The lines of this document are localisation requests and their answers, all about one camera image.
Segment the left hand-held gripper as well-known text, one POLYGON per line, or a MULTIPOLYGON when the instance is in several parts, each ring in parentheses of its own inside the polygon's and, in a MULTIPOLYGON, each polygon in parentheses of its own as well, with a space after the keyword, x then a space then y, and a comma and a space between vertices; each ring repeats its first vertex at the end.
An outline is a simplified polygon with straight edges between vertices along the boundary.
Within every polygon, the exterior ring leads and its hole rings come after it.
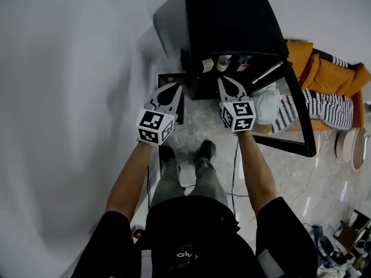
POLYGON ((174 131, 182 91, 180 83, 168 83, 151 94, 150 104, 157 109, 140 110, 136 122, 139 141, 160 146, 167 140, 174 131))

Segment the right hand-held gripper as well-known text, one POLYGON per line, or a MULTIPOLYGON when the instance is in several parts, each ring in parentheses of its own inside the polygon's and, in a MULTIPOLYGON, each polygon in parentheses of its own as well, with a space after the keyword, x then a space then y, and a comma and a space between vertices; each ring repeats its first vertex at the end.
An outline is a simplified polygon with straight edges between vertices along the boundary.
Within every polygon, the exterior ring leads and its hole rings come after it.
POLYGON ((217 82, 220 99, 223 102, 221 118, 225 125, 232 132, 251 130, 256 119, 256 111, 253 101, 243 101, 249 99, 244 86, 229 76, 221 76, 217 82))

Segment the red label bottle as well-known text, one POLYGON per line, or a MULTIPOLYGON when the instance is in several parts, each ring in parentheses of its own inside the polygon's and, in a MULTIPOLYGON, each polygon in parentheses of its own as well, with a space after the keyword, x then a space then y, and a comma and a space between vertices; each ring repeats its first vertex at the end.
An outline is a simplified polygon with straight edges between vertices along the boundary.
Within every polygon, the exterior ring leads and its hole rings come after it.
POLYGON ((249 66, 251 56, 239 56, 237 60, 236 72, 243 72, 249 66))

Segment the clear water bottle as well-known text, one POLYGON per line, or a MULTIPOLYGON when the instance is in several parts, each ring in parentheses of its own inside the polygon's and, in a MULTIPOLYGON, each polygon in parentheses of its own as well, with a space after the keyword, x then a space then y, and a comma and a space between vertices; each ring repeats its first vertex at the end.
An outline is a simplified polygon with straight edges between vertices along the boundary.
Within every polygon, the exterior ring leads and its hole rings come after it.
POLYGON ((224 72, 228 68, 231 62, 231 57, 232 55, 221 55, 218 58, 216 65, 216 69, 218 70, 218 72, 224 72))

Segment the person's right forearm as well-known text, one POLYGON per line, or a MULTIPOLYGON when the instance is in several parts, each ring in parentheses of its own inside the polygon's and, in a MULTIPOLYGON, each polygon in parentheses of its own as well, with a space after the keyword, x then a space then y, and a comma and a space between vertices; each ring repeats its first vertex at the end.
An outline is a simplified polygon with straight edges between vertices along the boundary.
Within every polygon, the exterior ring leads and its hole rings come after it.
POLYGON ((277 198, 272 172, 254 137, 249 131, 237 134, 245 184, 255 215, 269 202, 277 198))

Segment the person's left forearm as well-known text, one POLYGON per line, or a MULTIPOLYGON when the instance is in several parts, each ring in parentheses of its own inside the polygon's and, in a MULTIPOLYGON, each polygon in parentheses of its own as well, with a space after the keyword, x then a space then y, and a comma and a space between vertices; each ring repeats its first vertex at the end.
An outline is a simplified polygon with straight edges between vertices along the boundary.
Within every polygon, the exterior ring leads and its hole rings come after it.
POLYGON ((106 211, 116 211, 130 222, 135 214, 153 147, 138 142, 108 197, 106 211))

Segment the pale crumpled cloth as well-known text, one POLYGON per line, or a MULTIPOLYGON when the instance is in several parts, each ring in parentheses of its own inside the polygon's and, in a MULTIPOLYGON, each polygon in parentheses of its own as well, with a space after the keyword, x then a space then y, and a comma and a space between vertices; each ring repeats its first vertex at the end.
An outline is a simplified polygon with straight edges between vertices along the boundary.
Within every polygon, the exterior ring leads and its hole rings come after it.
POLYGON ((253 93, 252 100, 256 110, 256 123, 271 125, 278 117, 282 95, 276 83, 272 83, 253 93))

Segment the person's right shoe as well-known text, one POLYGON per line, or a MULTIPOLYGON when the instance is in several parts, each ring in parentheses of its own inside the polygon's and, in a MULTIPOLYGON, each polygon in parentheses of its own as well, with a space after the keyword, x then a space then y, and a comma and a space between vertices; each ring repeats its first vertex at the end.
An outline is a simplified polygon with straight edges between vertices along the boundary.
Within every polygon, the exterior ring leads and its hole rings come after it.
POLYGON ((208 161, 211 161, 211 158, 214 157, 215 153, 215 144, 211 140, 204 140, 198 149, 196 159, 206 158, 208 161))

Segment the black mini fridge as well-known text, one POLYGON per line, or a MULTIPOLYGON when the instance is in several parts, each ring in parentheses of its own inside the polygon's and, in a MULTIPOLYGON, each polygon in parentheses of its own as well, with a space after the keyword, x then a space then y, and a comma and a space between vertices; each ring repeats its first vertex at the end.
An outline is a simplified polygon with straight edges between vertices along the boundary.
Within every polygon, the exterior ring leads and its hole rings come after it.
POLYGON ((248 87, 289 54, 268 0, 167 0, 153 19, 166 54, 180 52, 193 100, 218 98, 220 75, 248 87), (224 72, 216 69, 221 55, 232 55, 224 72), (236 72, 239 56, 252 57, 243 72, 236 72), (207 58, 214 66, 202 73, 207 58))

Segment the glass fridge door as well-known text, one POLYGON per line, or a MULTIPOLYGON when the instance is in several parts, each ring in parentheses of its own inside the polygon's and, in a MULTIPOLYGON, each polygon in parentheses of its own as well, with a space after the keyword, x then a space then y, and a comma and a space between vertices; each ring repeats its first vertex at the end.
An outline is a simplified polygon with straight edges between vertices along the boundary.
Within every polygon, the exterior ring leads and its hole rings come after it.
POLYGON ((312 129, 311 119, 305 104, 304 95, 294 74, 292 63, 288 61, 283 62, 282 64, 279 64, 270 73, 264 74, 259 79, 255 79, 252 82, 252 84, 248 86, 248 94, 252 94, 272 84, 273 82, 279 81, 282 78, 285 78, 291 96, 293 98, 293 102, 297 110, 297 115, 299 117, 301 132, 304 141, 300 142, 284 140, 272 136, 265 137, 256 134, 253 137, 255 139, 255 142, 257 142, 258 144, 311 158, 317 154, 315 138, 312 129))

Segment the person's grey trousers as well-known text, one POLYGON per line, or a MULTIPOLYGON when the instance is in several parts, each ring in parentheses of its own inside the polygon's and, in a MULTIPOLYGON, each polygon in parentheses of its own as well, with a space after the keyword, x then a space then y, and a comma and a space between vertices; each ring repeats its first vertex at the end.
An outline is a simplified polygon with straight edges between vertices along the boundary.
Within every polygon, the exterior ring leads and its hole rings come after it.
MULTIPOLYGON (((228 205, 227 195, 217 177, 214 167, 207 158, 198 158, 195 163, 196 183, 191 196, 212 198, 225 206, 228 205)), ((158 181, 150 207, 153 208, 166 200, 184 196, 183 187, 179 181, 180 166, 175 158, 165 163, 165 169, 158 181)))

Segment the orange sofa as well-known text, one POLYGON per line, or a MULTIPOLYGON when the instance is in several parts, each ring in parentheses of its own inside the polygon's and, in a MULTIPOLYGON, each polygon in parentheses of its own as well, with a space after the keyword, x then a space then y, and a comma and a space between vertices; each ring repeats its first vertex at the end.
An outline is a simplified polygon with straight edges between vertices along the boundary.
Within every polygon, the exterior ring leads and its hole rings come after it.
POLYGON ((341 68, 332 63, 333 56, 313 48, 312 42, 288 41, 288 62, 302 90, 322 94, 344 95, 354 105, 353 128, 364 126, 362 89, 371 83, 371 72, 362 63, 341 68))

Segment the black white striped blanket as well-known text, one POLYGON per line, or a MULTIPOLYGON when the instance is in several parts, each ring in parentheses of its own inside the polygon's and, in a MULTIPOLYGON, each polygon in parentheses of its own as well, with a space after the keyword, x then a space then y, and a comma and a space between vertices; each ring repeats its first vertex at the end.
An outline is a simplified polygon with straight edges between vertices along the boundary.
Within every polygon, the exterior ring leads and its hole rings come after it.
MULTIPOLYGON (((337 130, 352 128, 354 105, 344 95, 322 94, 309 89, 303 91, 310 119, 319 120, 325 126, 337 130)), ((272 134, 287 131, 299 124, 299 115, 291 95, 281 99, 278 117, 272 124, 272 134)))

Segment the black white striped pillow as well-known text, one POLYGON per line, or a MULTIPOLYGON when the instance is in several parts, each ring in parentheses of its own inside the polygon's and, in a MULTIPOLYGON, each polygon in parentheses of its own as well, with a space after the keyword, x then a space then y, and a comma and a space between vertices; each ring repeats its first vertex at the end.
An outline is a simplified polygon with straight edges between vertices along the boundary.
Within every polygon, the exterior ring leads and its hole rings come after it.
POLYGON ((345 68, 347 69, 348 68, 348 63, 336 56, 333 56, 333 61, 332 61, 333 64, 341 67, 341 68, 345 68))

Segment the round beige side table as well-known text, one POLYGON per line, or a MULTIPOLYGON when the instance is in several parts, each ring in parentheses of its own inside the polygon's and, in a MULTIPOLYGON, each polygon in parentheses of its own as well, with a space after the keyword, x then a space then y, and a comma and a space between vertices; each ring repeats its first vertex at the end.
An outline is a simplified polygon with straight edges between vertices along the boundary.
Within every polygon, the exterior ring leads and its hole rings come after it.
POLYGON ((335 147, 337 160, 341 163, 349 163, 354 171, 359 171, 366 160, 369 140, 371 135, 365 127, 341 131, 335 147))

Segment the person's black shirt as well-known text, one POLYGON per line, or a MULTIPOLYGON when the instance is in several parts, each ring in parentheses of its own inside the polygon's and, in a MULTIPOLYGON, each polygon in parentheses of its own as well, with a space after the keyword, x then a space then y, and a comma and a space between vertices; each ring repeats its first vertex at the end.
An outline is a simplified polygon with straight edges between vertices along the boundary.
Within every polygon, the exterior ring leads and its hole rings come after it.
POLYGON ((227 206, 188 195, 151 208, 137 241, 123 214, 106 212, 71 278, 316 278, 317 267, 311 236, 281 197, 259 211, 251 248, 227 206))

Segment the pile of floor equipment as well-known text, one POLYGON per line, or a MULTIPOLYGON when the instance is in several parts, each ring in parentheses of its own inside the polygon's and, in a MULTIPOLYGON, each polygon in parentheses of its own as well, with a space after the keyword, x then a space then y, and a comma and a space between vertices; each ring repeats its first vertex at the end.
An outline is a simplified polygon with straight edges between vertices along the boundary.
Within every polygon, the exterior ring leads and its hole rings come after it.
POLYGON ((336 227, 311 225, 318 252, 317 278, 371 278, 371 218, 352 210, 336 227))

